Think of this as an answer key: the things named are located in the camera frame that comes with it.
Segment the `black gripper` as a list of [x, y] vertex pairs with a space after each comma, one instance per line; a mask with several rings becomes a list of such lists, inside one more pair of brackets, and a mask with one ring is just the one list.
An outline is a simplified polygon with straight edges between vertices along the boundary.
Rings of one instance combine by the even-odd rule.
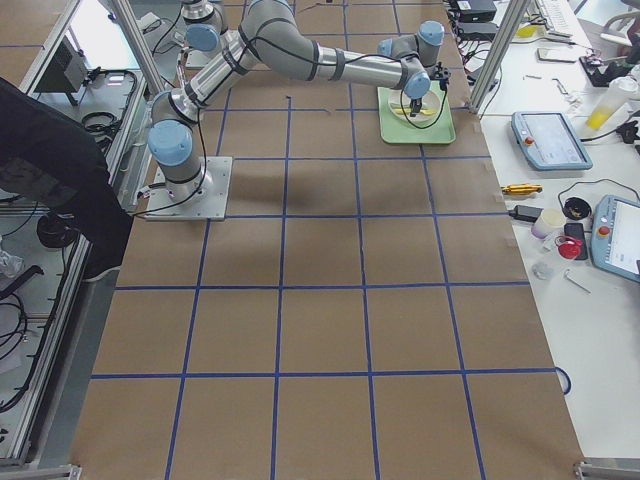
[[420, 113], [422, 110], [422, 98], [414, 98], [410, 101], [410, 112], [411, 113]]

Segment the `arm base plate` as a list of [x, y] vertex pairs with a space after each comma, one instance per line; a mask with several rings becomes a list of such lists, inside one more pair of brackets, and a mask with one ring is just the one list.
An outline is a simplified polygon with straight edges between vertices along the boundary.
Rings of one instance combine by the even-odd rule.
[[216, 50], [212, 50], [212, 51], [190, 50], [187, 53], [184, 66], [187, 70], [199, 71], [203, 69], [216, 55], [217, 55]]
[[196, 177], [190, 183], [175, 184], [165, 180], [157, 167], [155, 183], [162, 183], [149, 194], [142, 217], [149, 221], [223, 221], [225, 219], [233, 158], [228, 156], [200, 157], [204, 180]]

